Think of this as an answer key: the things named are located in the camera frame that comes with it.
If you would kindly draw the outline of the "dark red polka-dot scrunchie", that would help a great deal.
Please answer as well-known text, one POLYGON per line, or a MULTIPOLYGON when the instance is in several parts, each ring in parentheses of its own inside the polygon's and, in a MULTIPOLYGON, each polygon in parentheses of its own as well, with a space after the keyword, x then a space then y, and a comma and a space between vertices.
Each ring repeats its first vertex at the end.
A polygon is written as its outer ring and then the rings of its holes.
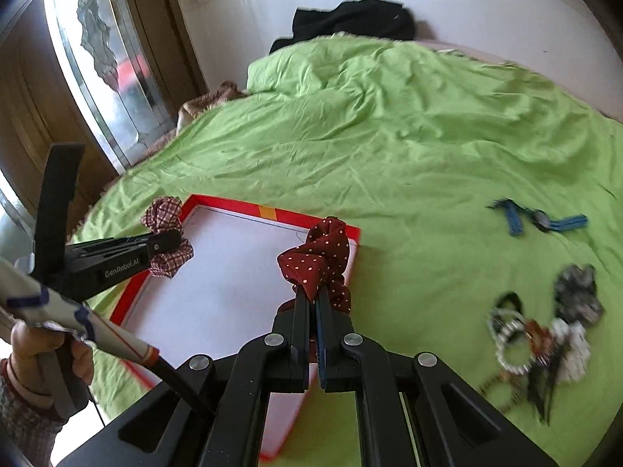
POLYGON ((312 304, 325 288, 329 306, 350 314, 350 290, 344 277, 349 259, 347 224, 327 216, 308 231, 303 245, 283 252, 277 262, 283 277, 301 287, 312 304))

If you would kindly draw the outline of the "red plaid scrunchie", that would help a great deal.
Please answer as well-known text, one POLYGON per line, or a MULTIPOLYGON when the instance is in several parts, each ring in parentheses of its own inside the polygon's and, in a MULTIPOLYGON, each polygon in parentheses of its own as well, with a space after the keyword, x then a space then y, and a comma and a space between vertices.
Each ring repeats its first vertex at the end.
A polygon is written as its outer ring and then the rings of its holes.
POLYGON ((151 233, 150 272, 154 276, 172 278, 194 256, 181 224, 182 205, 178 197, 159 197, 141 216, 151 233))

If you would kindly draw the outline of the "black plastic hair claw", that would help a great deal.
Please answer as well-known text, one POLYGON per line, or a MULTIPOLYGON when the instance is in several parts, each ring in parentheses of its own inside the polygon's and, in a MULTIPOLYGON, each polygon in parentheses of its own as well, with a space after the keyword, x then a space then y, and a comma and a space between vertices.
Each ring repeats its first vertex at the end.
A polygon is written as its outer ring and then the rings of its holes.
POLYGON ((553 393, 558 380, 562 361, 569 350, 569 339, 550 339, 537 353, 528 373, 527 400, 533 405, 540 420, 550 423, 553 393))

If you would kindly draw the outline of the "white cherry-print scrunchie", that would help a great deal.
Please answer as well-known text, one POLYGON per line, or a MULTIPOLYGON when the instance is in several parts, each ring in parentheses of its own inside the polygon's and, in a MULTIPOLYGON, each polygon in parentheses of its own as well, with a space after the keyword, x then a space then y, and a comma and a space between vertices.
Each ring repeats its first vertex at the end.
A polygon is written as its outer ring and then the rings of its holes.
POLYGON ((550 331, 559 344, 565 345, 556 382, 558 384, 580 382, 586 375, 591 357, 586 329, 581 321, 568 324, 562 318, 555 318, 550 331))

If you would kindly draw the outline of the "grey sheer scrunchie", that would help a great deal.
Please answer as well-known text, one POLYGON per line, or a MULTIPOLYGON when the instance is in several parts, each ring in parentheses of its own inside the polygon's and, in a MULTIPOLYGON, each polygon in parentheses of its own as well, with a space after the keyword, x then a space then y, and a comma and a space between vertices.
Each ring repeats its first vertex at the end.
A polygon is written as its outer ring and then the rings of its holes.
POLYGON ((556 277, 554 315, 567 324, 577 321, 585 328, 596 326, 605 312, 598 299, 596 268, 570 265, 556 277))

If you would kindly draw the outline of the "red cardboard box lid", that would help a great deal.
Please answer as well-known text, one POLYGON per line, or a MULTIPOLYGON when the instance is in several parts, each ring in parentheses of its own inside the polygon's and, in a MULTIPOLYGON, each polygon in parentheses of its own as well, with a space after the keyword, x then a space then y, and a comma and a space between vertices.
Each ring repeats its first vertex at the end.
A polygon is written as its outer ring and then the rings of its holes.
POLYGON ((319 218, 249 202, 193 194, 181 207, 193 258, 171 278, 130 279, 113 323, 181 366, 196 354, 217 360, 273 327, 295 295, 279 269, 284 251, 305 243, 319 218))

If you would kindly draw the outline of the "green bed sheet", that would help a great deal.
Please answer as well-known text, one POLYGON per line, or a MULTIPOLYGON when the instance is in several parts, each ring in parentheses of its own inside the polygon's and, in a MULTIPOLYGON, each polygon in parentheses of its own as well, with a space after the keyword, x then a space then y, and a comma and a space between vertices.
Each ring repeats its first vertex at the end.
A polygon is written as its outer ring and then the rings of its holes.
POLYGON ((588 461, 622 403, 622 128, 516 65, 412 42, 319 38, 251 64, 245 98, 205 113, 121 176, 75 233, 141 232, 154 198, 192 194, 337 216, 362 232, 350 293, 357 330, 436 353, 473 386, 496 367, 486 315, 513 291, 551 317, 566 266, 596 268, 605 313, 586 376, 555 391, 549 424, 511 421, 562 466, 588 461), (588 226, 509 235, 493 201, 588 226))

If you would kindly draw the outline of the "stained glass door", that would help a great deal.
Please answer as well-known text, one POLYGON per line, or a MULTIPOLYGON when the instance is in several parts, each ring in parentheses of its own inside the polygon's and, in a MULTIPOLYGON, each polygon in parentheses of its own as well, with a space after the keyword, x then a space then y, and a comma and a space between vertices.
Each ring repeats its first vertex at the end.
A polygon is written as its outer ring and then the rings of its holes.
POLYGON ((128 0, 43 0, 65 81, 119 173, 173 128, 128 0))

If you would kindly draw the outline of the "black garment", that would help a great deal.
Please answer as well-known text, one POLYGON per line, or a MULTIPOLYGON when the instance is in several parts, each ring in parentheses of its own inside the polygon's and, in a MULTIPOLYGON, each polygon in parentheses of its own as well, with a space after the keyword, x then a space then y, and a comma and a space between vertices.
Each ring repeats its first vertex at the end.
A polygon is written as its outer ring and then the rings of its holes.
POLYGON ((401 3, 385 0, 350 0, 334 10, 298 9, 289 38, 279 38, 269 53, 321 36, 345 33, 355 36, 409 41, 417 36, 416 21, 401 3))

